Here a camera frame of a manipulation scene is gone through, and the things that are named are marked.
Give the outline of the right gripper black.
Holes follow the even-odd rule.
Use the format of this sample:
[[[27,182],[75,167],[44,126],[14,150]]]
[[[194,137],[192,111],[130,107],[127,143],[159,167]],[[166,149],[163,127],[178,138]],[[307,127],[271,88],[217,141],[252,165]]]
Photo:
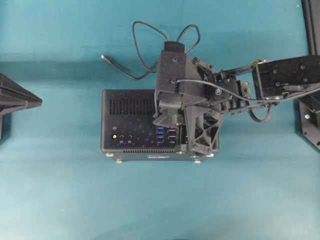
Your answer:
[[[160,57],[157,66],[152,123],[165,128],[182,124],[176,152],[217,153],[220,119],[240,94],[240,82],[189,57]]]

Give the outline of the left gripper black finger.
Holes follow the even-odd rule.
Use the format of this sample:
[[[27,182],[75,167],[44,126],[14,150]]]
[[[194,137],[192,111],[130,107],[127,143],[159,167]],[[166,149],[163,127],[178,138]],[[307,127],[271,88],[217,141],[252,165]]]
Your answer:
[[[41,102],[27,102],[26,104],[6,104],[0,106],[0,114],[7,115],[9,113],[17,112],[20,110],[26,110],[31,108],[40,107],[42,105]]]
[[[4,74],[0,74],[1,105],[41,105],[42,99],[26,90]]]

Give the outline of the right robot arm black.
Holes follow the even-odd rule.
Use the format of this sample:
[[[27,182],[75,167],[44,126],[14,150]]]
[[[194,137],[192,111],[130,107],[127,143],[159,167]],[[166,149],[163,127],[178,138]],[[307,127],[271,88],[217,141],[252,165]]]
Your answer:
[[[176,151],[210,157],[219,150],[219,133],[226,113],[248,113],[267,122],[272,107],[298,100],[303,135],[319,146],[320,58],[257,60],[214,72],[198,58],[161,60],[154,93],[156,126],[177,129]]]

